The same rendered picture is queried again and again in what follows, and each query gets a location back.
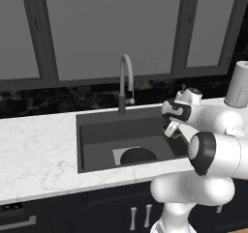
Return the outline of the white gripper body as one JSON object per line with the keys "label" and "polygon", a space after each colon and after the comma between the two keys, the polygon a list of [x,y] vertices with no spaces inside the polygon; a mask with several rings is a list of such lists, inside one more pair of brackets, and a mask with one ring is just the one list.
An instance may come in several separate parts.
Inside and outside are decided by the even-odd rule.
{"label": "white gripper body", "polygon": [[164,135],[166,137],[171,137],[175,133],[175,131],[178,129],[178,126],[179,126],[178,122],[171,121],[165,129]]}

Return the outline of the dark grey sink basin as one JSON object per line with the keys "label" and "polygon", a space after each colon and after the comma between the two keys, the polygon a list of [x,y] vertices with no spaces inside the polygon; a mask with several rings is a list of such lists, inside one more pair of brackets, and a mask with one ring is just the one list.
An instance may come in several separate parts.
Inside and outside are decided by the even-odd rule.
{"label": "dark grey sink basin", "polygon": [[117,109],[78,114],[77,172],[91,172],[117,168],[113,150],[141,147],[151,151],[156,161],[187,157],[184,136],[167,138],[162,132],[165,119],[161,105],[144,108],[128,107],[121,115]]}

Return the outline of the grey curved tap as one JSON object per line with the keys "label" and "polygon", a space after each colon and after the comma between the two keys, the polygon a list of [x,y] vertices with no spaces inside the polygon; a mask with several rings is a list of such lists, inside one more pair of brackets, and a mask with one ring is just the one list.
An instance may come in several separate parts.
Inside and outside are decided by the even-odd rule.
{"label": "grey curved tap", "polygon": [[[127,99],[125,94],[125,73],[128,73],[128,92],[131,98]],[[128,54],[123,54],[120,59],[120,91],[118,95],[118,113],[126,112],[126,104],[135,104],[134,73],[132,62]]]}

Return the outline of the white paper towel roll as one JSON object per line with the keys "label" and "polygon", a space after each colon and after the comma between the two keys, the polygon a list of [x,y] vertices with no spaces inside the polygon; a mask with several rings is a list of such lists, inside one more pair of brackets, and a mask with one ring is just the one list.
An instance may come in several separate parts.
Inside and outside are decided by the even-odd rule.
{"label": "white paper towel roll", "polygon": [[233,108],[248,105],[248,61],[237,61],[224,103]]}

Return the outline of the dark cupboard door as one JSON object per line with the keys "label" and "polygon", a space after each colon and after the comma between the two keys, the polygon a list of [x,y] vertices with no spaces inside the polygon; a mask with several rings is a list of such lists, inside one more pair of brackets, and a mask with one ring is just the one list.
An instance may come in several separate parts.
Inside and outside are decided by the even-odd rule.
{"label": "dark cupboard door", "polygon": [[220,213],[216,207],[197,205],[189,222],[197,233],[229,233],[248,227],[248,181],[234,179],[235,195]]}
{"label": "dark cupboard door", "polygon": [[[144,220],[145,220],[145,206],[147,204],[152,204],[152,209],[150,213],[150,222],[149,227],[144,228]],[[161,214],[163,213],[164,204],[157,202],[151,193],[146,192],[144,197],[141,200],[141,216],[140,216],[140,226],[141,226],[141,233],[150,233],[151,227],[153,224],[160,218]]]}
{"label": "dark cupboard door", "polygon": [[[139,185],[121,186],[89,191],[85,195],[87,205],[96,214],[93,223],[100,233],[140,233],[140,197],[143,189]],[[130,231],[132,207],[137,207],[136,230]]]}

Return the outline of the dark framed window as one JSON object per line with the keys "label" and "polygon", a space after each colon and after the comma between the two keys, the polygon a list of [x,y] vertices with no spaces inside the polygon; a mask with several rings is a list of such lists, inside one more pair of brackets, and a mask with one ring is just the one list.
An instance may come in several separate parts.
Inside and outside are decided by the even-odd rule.
{"label": "dark framed window", "polygon": [[0,0],[0,91],[227,73],[248,0]]}

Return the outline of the black dishwasher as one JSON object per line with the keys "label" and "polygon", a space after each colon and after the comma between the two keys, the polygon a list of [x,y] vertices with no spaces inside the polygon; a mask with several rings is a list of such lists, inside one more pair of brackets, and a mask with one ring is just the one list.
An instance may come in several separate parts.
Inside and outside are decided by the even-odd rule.
{"label": "black dishwasher", "polygon": [[26,213],[20,203],[0,205],[0,233],[52,233],[47,215]]}

